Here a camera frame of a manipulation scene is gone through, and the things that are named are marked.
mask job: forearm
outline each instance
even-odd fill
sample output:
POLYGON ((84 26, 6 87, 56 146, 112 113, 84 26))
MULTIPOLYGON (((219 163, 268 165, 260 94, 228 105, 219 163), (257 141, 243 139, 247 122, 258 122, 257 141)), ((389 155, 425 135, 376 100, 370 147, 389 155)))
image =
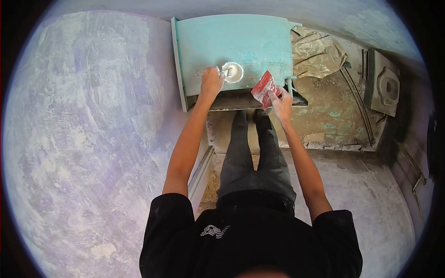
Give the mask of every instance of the forearm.
POLYGON ((291 122, 283 124, 287 142, 291 150, 303 197, 309 208, 312 222, 323 212, 332 210, 324 193, 323 182, 317 167, 307 153, 291 122))
POLYGON ((202 131, 211 104, 212 101, 198 97, 173 149, 162 194, 180 193, 188 197, 187 183, 198 155, 202 131))

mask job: hand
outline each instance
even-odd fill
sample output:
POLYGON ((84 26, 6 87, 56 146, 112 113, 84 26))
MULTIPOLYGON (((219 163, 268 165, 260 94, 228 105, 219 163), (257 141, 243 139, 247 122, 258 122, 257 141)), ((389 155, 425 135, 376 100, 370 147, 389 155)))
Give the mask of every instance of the hand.
POLYGON ((221 73, 221 75, 218 76, 216 68, 206 68, 201 79, 200 97, 213 103, 216 95, 218 95, 223 88, 224 78, 226 78, 224 73, 221 73))
POLYGON ((278 98, 275 95, 275 92, 272 91, 270 91, 268 94, 271 98, 275 115, 277 116, 281 125, 284 126, 291 123, 291 109, 293 99, 283 87, 279 86, 278 88, 281 91, 281 98, 278 98))

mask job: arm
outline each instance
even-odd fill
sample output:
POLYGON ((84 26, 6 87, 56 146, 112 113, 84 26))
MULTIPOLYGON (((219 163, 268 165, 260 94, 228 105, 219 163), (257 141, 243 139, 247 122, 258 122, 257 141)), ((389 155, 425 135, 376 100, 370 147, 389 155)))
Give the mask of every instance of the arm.
POLYGON ((223 82, 224 76, 219 77, 215 68, 205 70, 201 93, 171 154, 162 194, 179 193, 188 197, 187 182, 198 155, 202 130, 210 106, 223 87, 223 82))
POLYGON ((321 181, 320 174, 292 127, 292 97, 283 87, 280 87, 280 90, 281 99, 274 93, 270 93, 269 97, 272 100, 275 115, 280 121, 284 133, 286 134, 303 197, 309 209, 311 221, 314 223, 317 216, 324 212, 332 211, 332 207, 324 194, 323 182, 321 181))

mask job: man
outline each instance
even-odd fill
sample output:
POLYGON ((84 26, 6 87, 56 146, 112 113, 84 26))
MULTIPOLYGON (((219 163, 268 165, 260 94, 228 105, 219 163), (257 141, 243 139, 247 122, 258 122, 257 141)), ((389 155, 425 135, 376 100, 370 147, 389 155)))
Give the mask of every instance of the man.
POLYGON ((362 257, 347 210, 332 210, 312 159, 291 125, 292 97, 270 94, 286 134, 312 227, 294 217, 296 194, 275 130, 257 112, 260 160, 253 170, 247 119, 237 112, 216 209, 195 221, 187 182, 210 105, 223 86, 215 68, 176 143, 162 195, 151 203, 140 257, 143 277, 359 277, 362 257))

